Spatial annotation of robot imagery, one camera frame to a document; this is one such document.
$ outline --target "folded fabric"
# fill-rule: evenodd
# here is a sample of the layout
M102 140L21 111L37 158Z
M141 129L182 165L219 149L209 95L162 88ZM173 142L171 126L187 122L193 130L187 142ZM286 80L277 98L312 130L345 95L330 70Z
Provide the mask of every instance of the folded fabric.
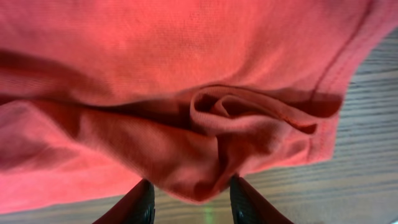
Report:
M205 202L332 157L395 0L0 0L0 213L126 193Z

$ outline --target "red garment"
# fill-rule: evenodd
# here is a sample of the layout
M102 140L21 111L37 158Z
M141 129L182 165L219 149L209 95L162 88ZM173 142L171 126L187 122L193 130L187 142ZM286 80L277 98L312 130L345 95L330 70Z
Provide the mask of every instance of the red garment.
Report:
M0 0L0 212L126 193L191 202L332 156L396 0Z

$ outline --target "table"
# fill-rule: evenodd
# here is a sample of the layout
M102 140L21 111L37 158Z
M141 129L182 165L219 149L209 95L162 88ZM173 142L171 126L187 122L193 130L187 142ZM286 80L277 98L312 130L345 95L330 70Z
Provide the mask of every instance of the table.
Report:
M388 224L398 219L398 29L359 67L349 86L333 160L249 175L295 223ZM0 215L0 223L92 223L121 197ZM229 192L187 205L156 191L155 223L232 223Z

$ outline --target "wooden surface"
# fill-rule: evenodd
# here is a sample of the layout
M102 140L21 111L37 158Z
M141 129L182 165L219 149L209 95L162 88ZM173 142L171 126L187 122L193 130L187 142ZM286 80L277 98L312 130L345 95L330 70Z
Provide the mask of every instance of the wooden surface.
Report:
M398 219L398 30L354 76L332 161L246 179L295 223L388 224ZM155 223L232 223L228 194L194 206L158 190ZM0 223L92 223L120 198L1 215Z

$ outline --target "striped surface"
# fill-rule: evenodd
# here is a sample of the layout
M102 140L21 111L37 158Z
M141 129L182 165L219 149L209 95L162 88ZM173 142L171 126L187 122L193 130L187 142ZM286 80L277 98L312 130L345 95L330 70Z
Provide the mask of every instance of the striped surface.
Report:
M273 169L247 180L295 223L388 224L398 219L398 30L354 76L332 161ZM119 199L1 215L0 223L91 223ZM159 190L155 199L155 223L232 223L228 192L202 206Z

